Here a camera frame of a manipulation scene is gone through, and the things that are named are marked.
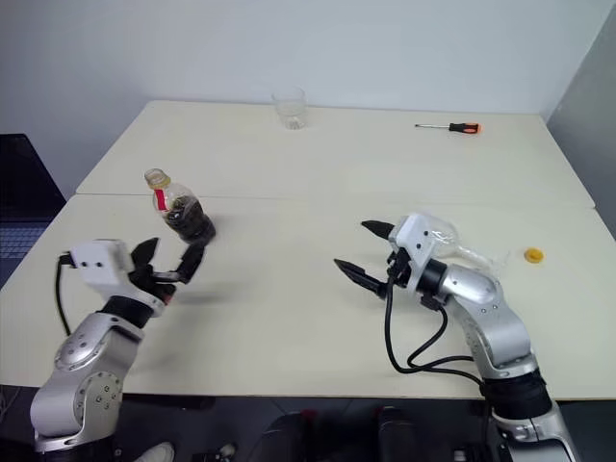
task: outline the dark liquid in bottle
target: dark liquid in bottle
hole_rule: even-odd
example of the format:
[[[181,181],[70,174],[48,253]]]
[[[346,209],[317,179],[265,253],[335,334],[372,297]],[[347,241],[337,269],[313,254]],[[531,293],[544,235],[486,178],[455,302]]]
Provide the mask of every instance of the dark liquid in bottle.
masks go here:
[[[191,197],[175,199],[165,221],[188,244],[197,241],[208,244],[216,235],[214,224],[203,213],[201,204]]]

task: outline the cable connector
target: cable connector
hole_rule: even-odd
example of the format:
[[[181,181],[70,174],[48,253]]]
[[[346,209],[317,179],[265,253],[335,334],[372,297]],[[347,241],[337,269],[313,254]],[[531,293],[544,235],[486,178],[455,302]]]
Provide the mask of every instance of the cable connector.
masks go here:
[[[58,257],[58,261],[62,266],[77,268],[77,265],[75,265],[75,261],[73,260],[73,257],[70,252],[65,252],[60,255],[60,257]]]
[[[411,257],[404,248],[401,248],[398,253],[392,253],[387,259],[387,263],[389,263],[387,275],[394,278],[394,283],[401,288],[406,287],[411,277],[410,261]]]
[[[432,311],[439,311],[443,308],[443,303],[434,298],[432,295],[428,294],[422,295],[420,303],[422,304],[422,306]]]

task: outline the black cable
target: black cable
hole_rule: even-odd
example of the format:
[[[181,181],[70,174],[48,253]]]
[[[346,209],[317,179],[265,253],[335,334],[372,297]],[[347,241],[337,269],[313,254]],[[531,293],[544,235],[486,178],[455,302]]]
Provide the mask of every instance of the black cable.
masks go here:
[[[447,368],[435,368],[440,364],[452,362],[452,361],[473,361],[471,356],[447,356],[445,358],[437,359],[435,361],[431,361],[429,363],[423,365],[416,365],[413,363],[413,360],[419,356],[422,352],[426,351],[429,347],[434,345],[434,343],[441,338],[448,324],[448,316],[443,308],[440,308],[438,311],[441,313],[443,317],[443,322],[441,323],[441,327],[439,330],[430,337],[423,345],[417,348],[407,360],[409,368],[403,368],[396,357],[394,356],[394,349],[392,348],[392,335],[391,335],[391,324],[392,324],[392,308],[394,304],[394,282],[395,279],[390,277],[387,280],[387,295],[386,295],[386,306],[385,306],[385,347],[387,348],[387,356],[389,357],[392,366],[394,369],[400,373],[417,373],[417,372],[435,372],[435,373],[449,373],[452,375],[459,375],[461,377],[468,378],[476,383],[479,387],[483,385],[483,382],[471,373],[459,371],[457,369],[447,369]]]
[[[62,307],[62,299],[60,297],[60,281],[62,278],[62,266],[73,265],[70,255],[68,255],[68,259],[66,258],[66,255],[62,255],[58,258],[58,264],[56,266],[56,308],[58,308],[58,315],[60,316],[60,321],[62,322],[62,327],[64,328],[66,337],[70,335],[70,327],[68,327],[68,322],[66,321],[64,309]]]

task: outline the clear plastic cup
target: clear plastic cup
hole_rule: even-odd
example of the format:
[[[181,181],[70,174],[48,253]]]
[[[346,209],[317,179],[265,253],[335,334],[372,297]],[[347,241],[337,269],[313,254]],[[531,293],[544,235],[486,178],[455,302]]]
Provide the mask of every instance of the clear plastic cup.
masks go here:
[[[289,130],[306,126],[306,93],[300,87],[289,87],[271,94],[280,121]]]

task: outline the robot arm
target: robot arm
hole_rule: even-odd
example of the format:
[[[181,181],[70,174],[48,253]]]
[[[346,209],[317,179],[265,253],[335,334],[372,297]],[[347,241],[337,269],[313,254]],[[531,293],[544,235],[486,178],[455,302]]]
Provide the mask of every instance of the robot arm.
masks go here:
[[[481,393],[514,460],[578,462],[579,456],[550,399],[530,338],[520,318],[507,305],[495,278],[459,265],[434,260],[429,222],[421,215],[403,218],[397,226],[362,223],[387,239],[389,283],[422,296],[427,308],[443,308],[460,322],[482,379]],[[384,298],[388,284],[353,264],[336,261],[355,283]]]
[[[157,273],[149,265],[157,243],[141,243],[132,254],[121,241],[71,249],[84,281],[106,303],[64,341],[32,403],[36,449],[45,460],[112,460],[111,436],[141,329],[170,302],[175,287],[168,282],[188,283],[204,254],[202,244],[193,244],[176,271]]]

